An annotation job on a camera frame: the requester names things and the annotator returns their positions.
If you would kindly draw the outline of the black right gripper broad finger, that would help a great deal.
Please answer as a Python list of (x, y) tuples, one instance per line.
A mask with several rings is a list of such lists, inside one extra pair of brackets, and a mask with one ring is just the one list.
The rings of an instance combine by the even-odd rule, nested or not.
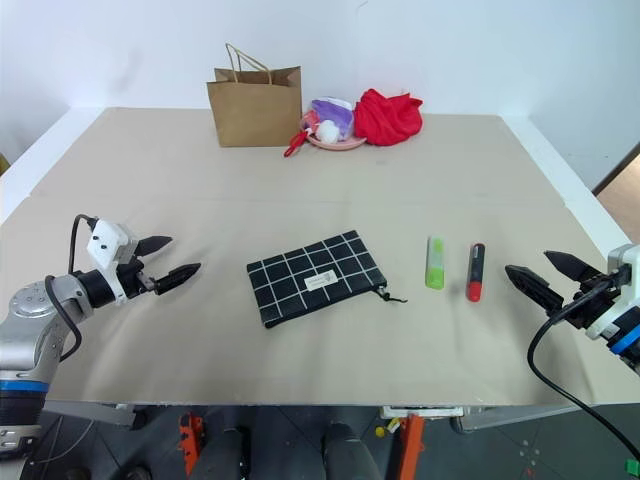
[(563, 307), (563, 297), (528, 267), (506, 265), (505, 273), (513, 286), (540, 306), (548, 316), (554, 315)]

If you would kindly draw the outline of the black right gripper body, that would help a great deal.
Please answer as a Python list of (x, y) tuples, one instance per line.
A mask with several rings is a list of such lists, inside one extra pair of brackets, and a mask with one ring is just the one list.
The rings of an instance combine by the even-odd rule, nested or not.
[(571, 270), (565, 276), (579, 283), (579, 291), (573, 297), (573, 304), (582, 297), (587, 297), (565, 317), (576, 329), (587, 329), (620, 295), (618, 272), (605, 274), (597, 270)]

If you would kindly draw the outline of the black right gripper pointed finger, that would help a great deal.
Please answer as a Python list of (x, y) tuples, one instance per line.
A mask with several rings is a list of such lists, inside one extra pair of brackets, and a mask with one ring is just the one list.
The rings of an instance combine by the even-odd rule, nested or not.
[(598, 275), (594, 267), (572, 254), (547, 250), (544, 255), (560, 273), (572, 281), (584, 283)]

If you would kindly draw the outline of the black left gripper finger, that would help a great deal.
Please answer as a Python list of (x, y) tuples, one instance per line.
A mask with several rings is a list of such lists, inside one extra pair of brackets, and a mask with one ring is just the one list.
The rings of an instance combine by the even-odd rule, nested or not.
[(138, 256), (145, 257), (147, 255), (153, 254), (166, 245), (168, 245), (173, 240), (170, 236), (160, 236), (154, 235), (150, 237), (146, 237), (140, 239), (138, 241)]
[(191, 263), (171, 270), (167, 275), (153, 281), (153, 290), (157, 295), (163, 295), (184, 284), (200, 269), (200, 263)]

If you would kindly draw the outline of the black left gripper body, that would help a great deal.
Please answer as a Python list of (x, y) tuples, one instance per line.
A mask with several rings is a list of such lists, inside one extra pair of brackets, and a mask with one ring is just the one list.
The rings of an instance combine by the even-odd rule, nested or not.
[(155, 281), (143, 272), (144, 264), (140, 260), (140, 257), (149, 255), (152, 252), (153, 240), (142, 239), (138, 242), (131, 258), (117, 266), (117, 278), (127, 299), (155, 290)]

